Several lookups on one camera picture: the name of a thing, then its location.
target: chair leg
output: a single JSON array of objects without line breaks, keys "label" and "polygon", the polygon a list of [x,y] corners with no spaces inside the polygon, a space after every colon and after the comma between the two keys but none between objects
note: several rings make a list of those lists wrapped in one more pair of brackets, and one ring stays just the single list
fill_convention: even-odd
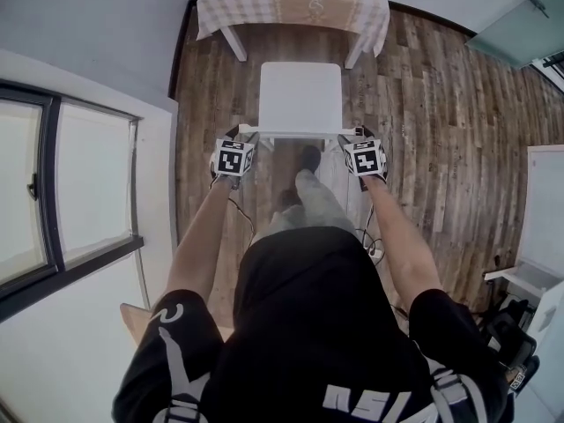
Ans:
[{"label": "chair leg", "polygon": [[261,137],[260,142],[269,151],[274,152],[274,138]]},{"label": "chair leg", "polygon": [[245,48],[243,47],[241,40],[239,39],[239,36],[237,36],[234,28],[232,26],[226,26],[225,28],[221,28],[221,32],[226,37],[226,40],[235,53],[235,56],[237,56],[237,59],[242,63],[247,61],[247,52],[245,51]]},{"label": "chair leg", "polygon": [[338,142],[335,139],[325,138],[323,140],[323,151],[324,152],[331,152],[338,146]]},{"label": "chair leg", "polygon": [[349,52],[349,56],[345,60],[345,69],[352,69],[359,59],[360,52],[362,52],[362,44],[364,43],[364,36],[359,35],[359,38],[354,43],[354,46]]}]

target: cable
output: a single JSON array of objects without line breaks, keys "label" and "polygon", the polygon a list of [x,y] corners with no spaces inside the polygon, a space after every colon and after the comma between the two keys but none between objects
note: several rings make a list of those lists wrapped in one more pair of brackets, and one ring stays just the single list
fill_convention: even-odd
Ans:
[{"label": "cable", "polygon": [[239,206],[239,204],[237,204],[231,197],[229,197],[229,202],[235,206],[235,208],[241,214],[241,216],[245,218],[247,222],[250,224],[250,240],[249,240],[249,245],[247,246],[248,249],[250,248],[250,244],[253,242],[253,239],[255,238],[255,225],[253,224],[252,219],[247,215],[247,213],[245,213],[243,209]]},{"label": "cable", "polygon": [[370,205],[370,212],[368,213],[367,224],[364,226],[364,234],[362,235],[362,246],[364,246],[364,239],[366,238],[368,226],[370,226],[370,220],[372,219],[372,215],[374,215],[374,205]]},{"label": "cable", "polygon": [[374,266],[378,266],[380,264],[380,262],[383,260],[384,256],[386,255],[386,251],[382,252],[382,256],[380,257],[380,260],[378,260]]},{"label": "cable", "polygon": [[362,232],[363,236],[368,235],[368,237],[370,237],[370,241],[374,242],[374,238],[372,238],[372,235],[369,234],[367,230],[365,230],[365,229],[354,229],[354,230],[356,230],[357,232]]},{"label": "cable", "polygon": [[376,239],[372,239],[372,242],[368,245],[367,247],[367,251],[370,252],[372,250],[372,248],[374,247],[374,245],[376,244],[377,241],[382,241],[382,238],[376,238]]}]

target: black shoe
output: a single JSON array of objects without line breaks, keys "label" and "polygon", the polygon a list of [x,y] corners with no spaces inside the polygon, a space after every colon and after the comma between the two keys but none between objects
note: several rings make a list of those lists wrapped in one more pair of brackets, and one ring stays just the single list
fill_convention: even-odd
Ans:
[{"label": "black shoe", "polygon": [[315,174],[321,163],[321,151],[314,145],[306,145],[301,151],[300,170],[307,169]]}]

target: floorboard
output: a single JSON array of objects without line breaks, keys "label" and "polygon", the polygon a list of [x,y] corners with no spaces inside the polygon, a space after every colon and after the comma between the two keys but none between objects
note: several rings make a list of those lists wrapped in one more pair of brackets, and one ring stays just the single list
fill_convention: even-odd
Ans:
[{"label": "floorboard", "polygon": [[[208,190],[214,140],[237,123],[257,125],[260,68],[268,61],[342,65],[354,36],[310,26],[237,26],[249,60],[239,63],[220,33],[196,42],[193,11],[184,42],[176,99],[176,216],[182,236]],[[393,11],[382,53],[362,54],[342,70],[344,126],[366,124],[390,159],[390,188],[433,250],[446,291],[482,310],[484,271],[511,266],[523,224],[527,146],[564,144],[564,98],[534,70],[511,70],[468,49],[468,38],[426,19]],[[259,149],[256,167],[233,198],[265,228],[278,193],[288,187],[300,143]],[[370,208],[342,153],[319,168],[353,223]],[[371,234],[378,235],[376,224]],[[238,264],[247,222],[232,205],[209,308],[232,326]],[[386,260],[378,266],[390,302],[400,306]]]}]

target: hand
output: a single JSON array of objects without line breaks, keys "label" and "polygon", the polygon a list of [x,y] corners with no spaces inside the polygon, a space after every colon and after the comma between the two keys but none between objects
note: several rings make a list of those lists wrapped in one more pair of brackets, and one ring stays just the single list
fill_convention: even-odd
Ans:
[{"label": "hand", "polygon": [[239,177],[231,175],[216,175],[216,178],[211,181],[210,189],[214,188],[227,188],[229,192],[239,188]]},{"label": "hand", "polygon": [[216,174],[216,172],[214,171],[215,169],[214,161],[215,161],[215,152],[210,157],[210,175],[211,175],[210,189],[217,182],[226,182],[229,183],[231,189],[239,189],[239,184],[241,183],[241,177],[235,175]]},{"label": "hand", "polygon": [[363,177],[361,177],[361,179],[368,190],[388,189],[388,185],[379,175],[364,175]]},{"label": "hand", "polygon": [[[345,155],[345,164],[351,174],[357,177],[377,177],[388,180],[388,163],[382,142],[369,137],[360,143],[350,143],[344,136],[338,136],[338,143]],[[367,181],[360,179],[360,187],[366,190]]]}]

